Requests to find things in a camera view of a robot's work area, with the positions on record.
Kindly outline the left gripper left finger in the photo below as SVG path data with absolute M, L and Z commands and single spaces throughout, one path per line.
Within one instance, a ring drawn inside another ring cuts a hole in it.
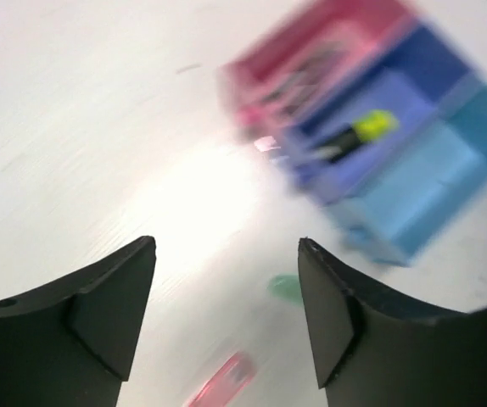
M 152 286 L 155 240 L 0 300 L 0 406 L 115 406 Z

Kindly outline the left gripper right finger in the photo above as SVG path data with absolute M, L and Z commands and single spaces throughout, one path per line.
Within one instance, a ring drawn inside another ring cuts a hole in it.
M 487 406 L 487 307 L 445 309 L 348 266 L 312 239 L 299 284 L 331 406 Z

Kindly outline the yellow highlighter marker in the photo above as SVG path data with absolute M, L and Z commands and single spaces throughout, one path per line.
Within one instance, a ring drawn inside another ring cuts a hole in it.
M 316 159 L 331 164 L 352 154 L 357 149 L 375 143 L 399 125 L 396 117 L 388 110 L 374 109 L 354 120 L 342 130 L 333 133 L 313 150 Z

